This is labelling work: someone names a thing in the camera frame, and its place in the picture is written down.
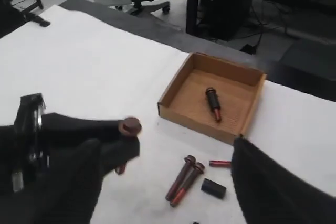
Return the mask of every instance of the black cylinder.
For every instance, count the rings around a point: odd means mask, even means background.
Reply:
[[[220,109],[221,105],[219,103],[216,90],[214,88],[207,88],[205,94],[211,111],[214,111],[214,109]]]

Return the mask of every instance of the open cardboard tray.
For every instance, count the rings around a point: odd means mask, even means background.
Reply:
[[[159,115],[174,123],[233,144],[255,113],[266,74],[229,61],[194,53],[182,64],[161,96]],[[205,90],[217,90],[222,121],[209,109]]]

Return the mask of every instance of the dark red bolt head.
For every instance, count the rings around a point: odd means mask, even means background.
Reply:
[[[196,158],[192,155],[188,155],[184,158],[184,161],[194,165],[196,162]]]
[[[139,119],[131,117],[123,121],[123,128],[130,133],[139,133],[142,129]]]
[[[199,170],[200,173],[203,174],[203,173],[204,173],[204,169],[205,169],[205,167],[204,167],[204,165],[203,165],[202,163],[197,162],[197,163],[195,164],[195,169]]]

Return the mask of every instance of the white paper sheet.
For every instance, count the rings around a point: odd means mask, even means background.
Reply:
[[[143,124],[141,157],[123,176],[105,178],[91,223],[245,223],[226,169],[207,167],[176,209],[164,199],[184,156],[206,164],[229,160],[233,152],[157,115],[156,103],[187,54],[58,6],[42,16],[49,27],[28,23],[0,40],[0,124],[13,123],[19,97],[36,92],[43,93],[47,112],[134,115]],[[333,102],[266,82],[248,137],[285,168],[336,195],[335,115]],[[204,177],[227,187],[224,200],[201,192]]]

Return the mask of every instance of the floor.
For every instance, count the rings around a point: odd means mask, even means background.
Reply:
[[[20,2],[22,0],[13,0],[13,3]],[[16,5],[17,8],[24,8],[30,5],[34,0],[25,0]],[[57,5],[65,0],[42,0],[45,8],[49,8],[52,5]],[[186,19],[186,0],[170,0],[171,12],[168,15],[163,15],[161,11],[155,12],[154,15],[159,19],[179,27],[185,28]],[[260,0],[254,0],[254,6],[256,13],[260,15],[261,5],[263,7],[264,20],[269,23],[268,28],[277,27],[283,25],[279,19],[279,14],[275,10],[274,6],[270,3],[261,2]],[[328,17],[314,12],[295,12],[294,14],[284,17],[287,25],[290,29],[293,29],[296,34],[299,33],[301,37],[308,39],[319,40],[323,43],[336,43],[336,33],[334,28],[336,27],[336,19],[334,17]],[[251,30],[249,28],[241,28],[236,37],[245,37],[258,33],[258,30]],[[251,36],[248,38],[237,38],[229,42],[217,40],[216,42],[222,45],[227,45],[235,49],[241,49],[245,44],[254,45],[259,39],[259,35]],[[260,46],[258,48],[257,57],[267,58],[271,60],[279,60],[286,50],[295,42],[295,39],[284,35],[283,29],[268,31],[263,34]]]

